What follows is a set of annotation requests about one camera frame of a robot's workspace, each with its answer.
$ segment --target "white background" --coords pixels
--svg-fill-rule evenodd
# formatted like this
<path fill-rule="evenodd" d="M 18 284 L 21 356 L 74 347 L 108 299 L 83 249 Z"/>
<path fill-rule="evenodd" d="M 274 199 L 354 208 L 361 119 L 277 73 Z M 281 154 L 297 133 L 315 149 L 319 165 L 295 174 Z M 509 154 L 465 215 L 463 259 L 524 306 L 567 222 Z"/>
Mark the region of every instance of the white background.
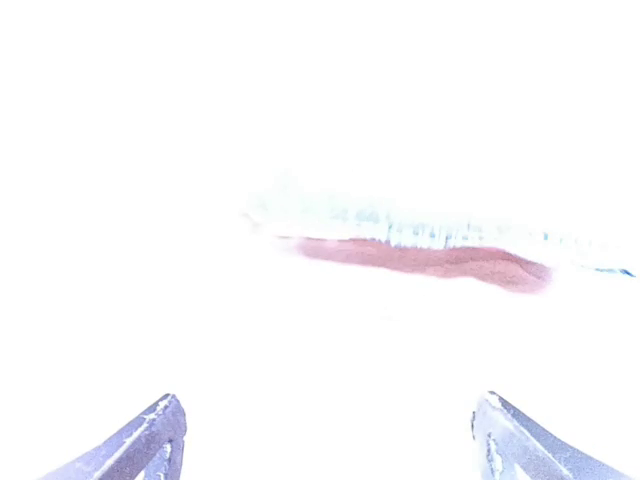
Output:
<path fill-rule="evenodd" d="M 632 280 L 513 295 L 288 256 L 235 220 L 288 167 L 633 241 L 639 13 L 2 2 L 3 475 L 173 392 L 186 480 L 477 478 L 487 389 L 640 475 Z"/>

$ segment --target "purple-gray metal claw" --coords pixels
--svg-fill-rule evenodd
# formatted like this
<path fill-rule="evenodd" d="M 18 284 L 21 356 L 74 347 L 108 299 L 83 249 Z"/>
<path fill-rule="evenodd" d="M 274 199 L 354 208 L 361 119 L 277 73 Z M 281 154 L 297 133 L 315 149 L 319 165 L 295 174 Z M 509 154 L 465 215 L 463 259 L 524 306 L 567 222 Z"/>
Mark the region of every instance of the purple-gray metal claw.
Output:
<path fill-rule="evenodd" d="M 187 423 L 175 395 L 167 394 L 102 445 L 41 480 L 178 480 Z"/>
<path fill-rule="evenodd" d="M 472 420 L 483 480 L 631 480 L 542 428 L 496 393 Z"/>

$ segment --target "toothbrush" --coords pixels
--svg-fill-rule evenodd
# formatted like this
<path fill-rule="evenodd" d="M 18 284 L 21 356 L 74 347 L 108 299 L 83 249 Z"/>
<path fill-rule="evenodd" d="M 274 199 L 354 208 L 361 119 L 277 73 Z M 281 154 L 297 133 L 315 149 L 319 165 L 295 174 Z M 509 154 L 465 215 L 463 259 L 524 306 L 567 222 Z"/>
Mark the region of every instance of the toothbrush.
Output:
<path fill-rule="evenodd" d="M 407 209 L 380 199 L 280 188 L 255 196 L 245 214 L 279 237 L 370 240 L 395 248 L 495 248 L 558 268 L 635 277 L 620 247 L 508 220 Z"/>

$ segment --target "white surface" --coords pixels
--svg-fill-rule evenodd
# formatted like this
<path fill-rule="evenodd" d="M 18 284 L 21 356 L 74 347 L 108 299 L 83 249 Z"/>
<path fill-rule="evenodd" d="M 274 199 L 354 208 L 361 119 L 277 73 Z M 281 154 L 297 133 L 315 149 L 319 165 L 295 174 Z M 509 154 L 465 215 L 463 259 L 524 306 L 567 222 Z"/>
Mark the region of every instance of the white surface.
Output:
<path fill-rule="evenodd" d="M 516 296 L 236 231 L 242 190 L 296 164 L 632 233 L 638 12 L 419 3 L 2 3 L 4 476 L 174 392 L 185 480 L 474 478 L 487 389 L 640 475 L 628 279 Z"/>

